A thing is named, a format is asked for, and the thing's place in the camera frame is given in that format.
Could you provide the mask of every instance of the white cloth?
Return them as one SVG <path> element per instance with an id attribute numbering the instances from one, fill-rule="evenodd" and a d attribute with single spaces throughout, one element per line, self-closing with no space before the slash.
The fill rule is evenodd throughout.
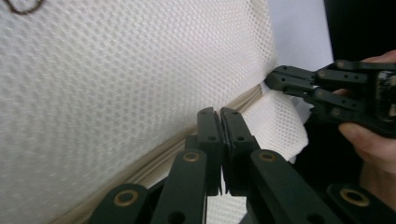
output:
<path id="1" fill-rule="evenodd" d="M 276 65 L 264 0 L 55 0 L 26 16 L 1 3 L 0 43 L 2 223 L 61 217 Z M 244 116 L 285 158 L 306 144 L 285 96 Z M 216 212 L 233 204 L 222 200 L 208 223 L 243 215 Z"/>

